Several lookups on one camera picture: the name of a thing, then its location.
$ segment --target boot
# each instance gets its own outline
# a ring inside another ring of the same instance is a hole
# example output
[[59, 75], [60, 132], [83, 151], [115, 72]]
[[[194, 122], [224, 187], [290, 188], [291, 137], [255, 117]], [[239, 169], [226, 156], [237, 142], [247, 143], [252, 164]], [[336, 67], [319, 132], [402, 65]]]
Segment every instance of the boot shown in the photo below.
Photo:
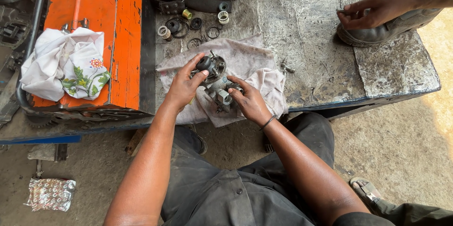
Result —
[[340, 23], [337, 26], [337, 34], [341, 40], [352, 46], [375, 46], [387, 42], [402, 32], [427, 25], [441, 10], [439, 8], [412, 10], [381, 26], [365, 30], [345, 30]]

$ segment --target toe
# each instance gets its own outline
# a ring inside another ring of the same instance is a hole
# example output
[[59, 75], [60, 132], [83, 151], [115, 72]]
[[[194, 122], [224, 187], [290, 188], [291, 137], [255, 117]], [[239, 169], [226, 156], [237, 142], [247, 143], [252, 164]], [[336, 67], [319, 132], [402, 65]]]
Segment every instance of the toe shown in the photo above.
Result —
[[352, 188], [354, 190], [358, 190], [358, 189], [360, 189], [360, 186], [357, 183], [352, 183]]

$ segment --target workbench surface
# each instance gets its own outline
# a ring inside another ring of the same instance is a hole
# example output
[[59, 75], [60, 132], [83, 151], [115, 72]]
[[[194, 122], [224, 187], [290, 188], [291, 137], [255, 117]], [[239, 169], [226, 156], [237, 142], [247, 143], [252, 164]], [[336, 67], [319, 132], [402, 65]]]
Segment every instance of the workbench surface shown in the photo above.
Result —
[[[285, 84], [290, 111], [342, 108], [325, 114], [338, 118], [384, 104], [421, 96], [440, 89], [439, 77], [416, 31], [405, 32], [391, 42], [371, 48], [352, 47], [336, 35], [336, 9], [359, 0], [234, 0], [230, 21], [221, 38], [241, 39], [262, 33], [278, 66], [286, 58], [296, 70]], [[191, 30], [184, 39], [166, 42], [156, 38], [156, 63], [187, 49], [192, 38], [206, 35], [217, 26], [217, 15], [192, 11], [203, 19], [201, 30]], [[163, 25], [173, 15], [157, 14]], [[160, 73], [156, 73], [156, 104], [165, 97]], [[19, 110], [0, 129], [2, 140], [25, 141], [36, 137], [63, 136], [132, 129], [148, 126], [152, 118], [121, 123], [101, 123], [92, 129], [57, 126], [36, 130], [24, 122]]]

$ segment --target gear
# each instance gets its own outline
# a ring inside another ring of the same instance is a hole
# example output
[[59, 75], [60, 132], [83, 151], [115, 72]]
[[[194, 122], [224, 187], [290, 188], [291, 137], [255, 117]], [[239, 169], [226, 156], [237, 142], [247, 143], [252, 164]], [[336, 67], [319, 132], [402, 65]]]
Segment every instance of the gear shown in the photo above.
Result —
[[51, 116], [35, 116], [35, 115], [25, 115], [27, 118], [27, 122], [32, 127], [37, 128], [52, 128], [58, 125], [57, 122], [53, 121], [53, 117]]

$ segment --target concrete floor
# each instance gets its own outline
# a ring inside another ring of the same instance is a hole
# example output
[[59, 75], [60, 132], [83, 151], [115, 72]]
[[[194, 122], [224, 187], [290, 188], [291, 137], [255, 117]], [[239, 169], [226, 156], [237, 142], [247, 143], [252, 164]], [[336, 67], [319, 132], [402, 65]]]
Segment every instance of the concrete floor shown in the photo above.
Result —
[[[335, 170], [345, 181], [366, 177], [396, 204], [415, 202], [453, 210], [452, 22], [453, 9], [445, 9], [419, 30], [441, 78], [441, 91], [332, 122]], [[218, 129], [203, 123], [196, 128], [208, 143], [205, 158], [220, 168], [240, 167], [266, 155], [262, 134], [249, 131], [258, 127], [248, 121]], [[76, 181], [68, 212], [31, 212], [23, 205], [36, 169], [36, 162], [27, 159], [31, 145], [14, 145], [0, 154], [0, 226], [101, 225], [132, 161], [124, 147], [133, 133], [84, 136], [82, 142], [69, 145], [67, 161], [44, 162], [44, 178]]]

